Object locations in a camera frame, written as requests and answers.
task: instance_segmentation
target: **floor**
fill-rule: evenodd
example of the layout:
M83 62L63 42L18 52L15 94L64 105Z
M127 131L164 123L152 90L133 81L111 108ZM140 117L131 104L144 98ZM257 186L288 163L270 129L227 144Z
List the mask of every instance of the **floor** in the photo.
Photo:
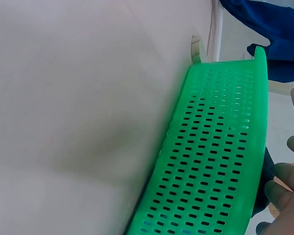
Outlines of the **floor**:
M119 235L203 0L0 0L0 235Z

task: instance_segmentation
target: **blue fabric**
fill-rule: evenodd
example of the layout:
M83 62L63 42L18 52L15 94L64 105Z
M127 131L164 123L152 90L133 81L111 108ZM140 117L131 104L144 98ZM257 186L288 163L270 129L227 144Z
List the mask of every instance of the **blue fabric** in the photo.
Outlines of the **blue fabric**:
M231 15L268 38L268 76L279 82L294 81L294 10L249 0L220 0ZM247 51L254 56L256 44Z

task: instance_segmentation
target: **green plastic tray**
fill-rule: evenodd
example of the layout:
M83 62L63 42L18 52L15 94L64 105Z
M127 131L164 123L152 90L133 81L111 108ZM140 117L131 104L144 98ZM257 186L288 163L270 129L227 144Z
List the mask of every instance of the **green plastic tray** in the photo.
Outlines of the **green plastic tray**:
M266 142L265 52L187 74L128 235L243 235Z

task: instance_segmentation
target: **green plastic basket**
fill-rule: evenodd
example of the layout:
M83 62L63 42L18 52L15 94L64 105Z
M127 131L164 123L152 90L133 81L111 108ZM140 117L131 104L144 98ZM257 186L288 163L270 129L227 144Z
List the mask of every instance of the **green plastic basket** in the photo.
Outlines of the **green plastic basket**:
M265 52L191 66L128 235L243 235L266 142Z

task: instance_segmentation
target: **human hand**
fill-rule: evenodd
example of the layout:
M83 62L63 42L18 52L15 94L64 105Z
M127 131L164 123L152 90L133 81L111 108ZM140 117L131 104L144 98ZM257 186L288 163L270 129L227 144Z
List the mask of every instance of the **human hand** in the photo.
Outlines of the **human hand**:
M294 105L294 89L291 91L291 97ZM294 152L294 136L288 139L287 145ZM280 214L271 224L260 223L256 228L256 234L294 235L294 165L278 163L274 166L273 172L292 191L287 190L275 181L269 181L266 184L266 195Z

